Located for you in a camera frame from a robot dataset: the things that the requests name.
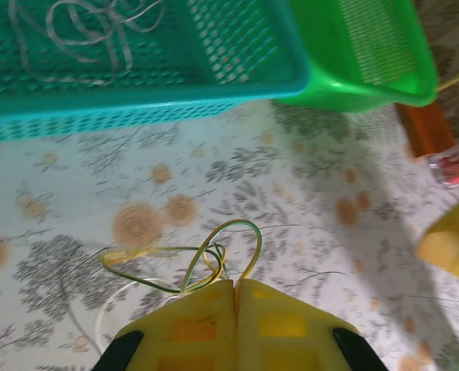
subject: white wire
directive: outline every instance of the white wire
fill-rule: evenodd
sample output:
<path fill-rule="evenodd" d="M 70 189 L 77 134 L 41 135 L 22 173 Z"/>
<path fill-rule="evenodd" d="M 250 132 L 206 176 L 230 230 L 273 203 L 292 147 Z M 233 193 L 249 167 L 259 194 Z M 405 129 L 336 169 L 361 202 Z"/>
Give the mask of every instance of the white wire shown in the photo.
<path fill-rule="evenodd" d="M 162 280 L 160 280 L 159 278 L 153 278 L 153 277 L 148 277 L 148 278 L 143 278 L 144 280 L 146 281 L 156 281 L 158 282 L 159 284 L 163 284 L 163 285 L 166 285 L 165 282 L 163 282 Z M 119 288 L 117 289 L 105 302 L 104 304 L 102 305 L 102 307 L 100 307 L 99 309 L 99 313 L 97 313 L 97 317 L 96 317 L 96 323 L 93 327 L 93 333 L 94 333 L 94 338 L 95 338 L 95 341 L 96 341 L 96 344 L 97 344 L 97 347 L 99 348 L 99 350 L 104 353 L 104 351 L 106 350 L 106 346 L 104 345 L 103 341 L 102 341 L 102 338 L 100 336 L 100 326 L 102 324 L 102 321 L 103 321 L 103 317 L 104 317 L 104 313 L 106 313 L 106 310 L 107 310 L 107 307 L 109 304 L 111 304 L 113 302 L 113 300 L 118 296 L 118 294 L 120 294 L 121 292 L 127 290 L 130 286 L 134 285 L 134 284 L 137 284 L 136 281 L 132 281 L 128 284 L 126 284 L 125 286 L 123 286 L 122 288 Z M 183 296 L 183 295 L 177 295 L 177 294 L 174 294 L 174 295 L 171 295 L 170 298 L 179 298 L 180 296 Z"/>
<path fill-rule="evenodd" d="M 118 34 L 118 38 L 122 47 L 122 54 L 124 59 L 123 75 L 129 73 L 133 68 L 134 61 L 131 54 L 130 43 L 128 42 L 127 35 L 125 34 L 124 27 L 132 29 L 135 32 L 146 33 L 156 29 L 164 17 L 166 6 L 162 4 L 158 17 L 154 24 L 148 28 L 140 27 L 135 20 L 142 17 L 144 14 L 152 10 L 156 5 L 160 5 L 163 0 L 155 0 L 146 6 L 146 0 L 138 0 L 138 5 L 134 8 L 126 0 L 120 0 L 120 4 L 129 12 L 136 12 L 134 15 L 124 16 L 117 11 L 117 0 L 103 0 L 103 6 L 95 6 L 86 0 L 59 0 L 55 2 L 48 9 L 46 13 L 45 24 L 42 27 L 35 19 L 26 11 L 26 9 L 19 4 L 19 0 L 8 0 L 8 17 L 12 28 L 16 34 L 17 43 L 20 47 L 20 59 L 22 66 L 35 78 L 43 82 L 64 82 L 64 83 L 92 83 L 94 85 L 108 85 L 111 83 L 118 74 L 119 58 L 114 48 L 114 34 Z M 65 5 L 68 10 L 68 15 L 75 29 L 83 36 L 83 39 L 67 39 L 58 35 L 54 26 L 54 15 L 56 9 L 60 5 Z M 77 6 L 87 10 L 87 14 L 94 15 L 102 28 L 100 31 L 88 29 L 80 20 L 77 12 Z M 49 38 L 54 44 L 66 55 L 72 57 L 80 63 L 100 63 L 98 59 L 86 57 L 77 51 L 77 47 L 92 46 L 100 43 L 104 44 L 110 60 L 111 76 L 107 80 L 102 79 L 78 79 L 72 77 L 59 78 L 55 76 L 44 77 L 33 71 L 32 65 L 28 56 L 28 43 L 22 29 L 20 20 L 26 22 L 28 26 L 36 30 L 40 35 Z"/>

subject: tablecloth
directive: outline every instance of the tablecloth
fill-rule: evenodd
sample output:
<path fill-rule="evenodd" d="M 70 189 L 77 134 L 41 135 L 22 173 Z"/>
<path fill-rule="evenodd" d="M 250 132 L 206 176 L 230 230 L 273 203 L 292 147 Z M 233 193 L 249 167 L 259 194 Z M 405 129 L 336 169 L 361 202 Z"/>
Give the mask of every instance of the tablecloth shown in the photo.
<path fill-rule="evenodd" d="M 141 284 L 117 292 L 129 281 L 97 256 L 152 241 L 196 247 L 236 218 L 263 233 L 252 278 L 351 322 L 389 369 L 450 369 L 459 280 L 415 246 L 458 200 L 413 158 L 393 107 L 259 101 L 210 119 L 0 143 L 0 370 L 90 369 L 122 326 L 175 299 Z M 219 239 L 237 279 L 255 239 L 244 226 Z M 176 286 L 191 258 L 124 269 Z"/>

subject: green plastic basket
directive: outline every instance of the green plastic basket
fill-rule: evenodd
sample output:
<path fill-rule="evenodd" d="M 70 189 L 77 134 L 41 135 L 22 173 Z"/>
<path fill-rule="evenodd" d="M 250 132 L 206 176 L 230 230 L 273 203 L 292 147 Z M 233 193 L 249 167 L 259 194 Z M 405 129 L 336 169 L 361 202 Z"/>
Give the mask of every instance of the green plastic basket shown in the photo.
<path fill-rule="evenodd" d="M 87 0 L 94 9 L 105 2 Z M 135 0 L 107 4 L 112 2 L 125 17 L 126 7 L 136 6 Z M 148 28 L 164 9 L 152 31 L 123 24 L 122 31 L 112 28 L 112 49 L 90 43 L 68 46 L 67 53 L 46 28 L 55 3 L 0 0 L 0 141 L 214 116 L 248 100 L 295 95 L 308 81 L 306 51 L 281 0 L 163 0 L 135 19 Z M 106 33 L 97 12 L 71 6 L 78 25 L 67 4 L 55 7 L 59 37 L 87 41 L 77 31 L 82 26 L 94 38 Z M 104 22 L 115 17 L 101 16 Z M 121 37 L 133 59 L 128 73 L 122 73 L 127 57 Z M 80 62 L 70 50 L 99 62 Z M 111 69 L 113 53 L 119 67 Z"/>
<path fill-rule="evenodd" d="M 412 0 L 287 0 L 314 73 L 283 103 L 363 112 L 436 97 L 437 71 Z"/>

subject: yellow plastic object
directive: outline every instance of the yellow plastic object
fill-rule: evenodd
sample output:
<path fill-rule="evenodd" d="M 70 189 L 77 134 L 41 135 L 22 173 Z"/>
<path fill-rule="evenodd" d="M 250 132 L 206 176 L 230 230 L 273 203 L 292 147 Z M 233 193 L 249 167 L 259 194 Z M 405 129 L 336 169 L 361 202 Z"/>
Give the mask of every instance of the yellow plastic object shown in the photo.
<path fill-rule="evenodd" d="M 459 203 L 426 232 L 417 254 L 459 277 Z"/>
<path fill-rule="evenodd" d="M 236 289 L 232 281 L 216 282 L 126 326 L 93 371 L 357 371 L 366 365 L 387 370 L 352 325 L 243 279 Z"/>

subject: clear string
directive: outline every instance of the clear string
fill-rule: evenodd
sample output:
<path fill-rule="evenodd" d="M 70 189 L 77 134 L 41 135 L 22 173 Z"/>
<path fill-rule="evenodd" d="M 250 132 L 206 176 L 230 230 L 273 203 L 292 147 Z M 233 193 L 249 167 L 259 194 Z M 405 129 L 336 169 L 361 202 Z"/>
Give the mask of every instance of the clear string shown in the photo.
<path fill-rule="evenodd" d="M 128 0 L 120 0 L 119 5 L 127 12 L 134 14 L 129 16 L 120 14 L 118 11 L 118 0 L 103 0 L 101 6 L 93 5 L 86 0 L 59 0 L 49 7 L 46 17 L 43 20 L 45 26 L 41 26 L 18 0 L 8 0 L 8 17 L 15 32 L 17 43 L 19 44 L 20 59 L 25 71 L 42 82 L 87 83 L 93 85 L 108 85 L 115 80 L 118 75 L 124 76 L 128 74 L 133 68 L 134 61 L 130 43 L 125 33 L 125 27 L 139 33 L 153 31 L 161 23 L 166 11 L 166 6 L 163 0 L 156 0 L 150 4 L 146 4 L 145 0 L 138 0 L 138 4 L 136 5 L 130 4 Z M 140 26 L 138 24 L 140 17 L 158 5 L 161 9 L 159 10 L 158 17 L 154 24 L 149 27 Z M 66 7 L 74 30 L 80 34 L 79 39 L 62 37 L 59 35 L 59 30 L 55 28 L 56 10 L 63 6 Z M 93 15 L 100 27 L 98 27 L 98 29 L 87 28 L 83 19 L 80 18 L 77 8 L 85 9 L 85 15 Z M 102 43 L 109 56 L 110 77 L 108 79 L 79 79 L 73 77 L 43 76 L 36 73 L 29 61 L 29 44 L 23 31 L 22 21 L 30 26 L 30 28 L 37 31 L 41 36 L 53 41 L 54 45 L 59 50 L 80 63 L 95 64 L 103 62 L 95 58 L 84 56 L 81 51 L 79 52 L 80 48 Z M 115 35 L 117 35 L 121 43 L 121 54 L 124 61 L 124 70 L 122 71 L 120 71 L 121 58 L 118 57 L 118 53 L 114 47 L 113 38 Z"/>

